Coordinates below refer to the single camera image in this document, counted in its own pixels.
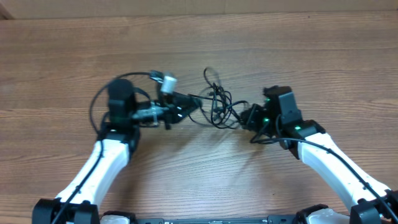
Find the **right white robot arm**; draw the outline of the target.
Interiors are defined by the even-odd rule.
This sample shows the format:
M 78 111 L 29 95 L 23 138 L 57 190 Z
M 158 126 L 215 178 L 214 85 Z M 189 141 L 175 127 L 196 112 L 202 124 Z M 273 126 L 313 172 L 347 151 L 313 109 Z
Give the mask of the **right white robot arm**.
M 353 162 L 315 120 L 305 120 L 289 86 L 263 90 L 265 103 L 241 113 L 243 129 L 254 131 L 254 144 L 279 143 L 311 167 L 339 196 L 349 215 L 324 204 L 304 208 L 291 223 L 397 223 L 397 191 Z

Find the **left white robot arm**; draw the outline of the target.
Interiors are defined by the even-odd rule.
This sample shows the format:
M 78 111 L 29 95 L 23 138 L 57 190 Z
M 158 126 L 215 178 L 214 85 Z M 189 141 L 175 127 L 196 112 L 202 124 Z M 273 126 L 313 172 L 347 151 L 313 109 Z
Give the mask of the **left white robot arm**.
M 136 223 L 133 213 L 99 213 L 110 186 L 130 163 L 140 140 L 140 129 L 179 123 L 199 109 L 201 100 L 177 93 L 174 78 L 164 78 L 158 100 L 138 102 L 144 91 L 127 79 L 105 86 L 109 111 L 104 114 L 91 156 L 71 183 L 54 199 L 40 199 L 32 211 L 32 223 Z

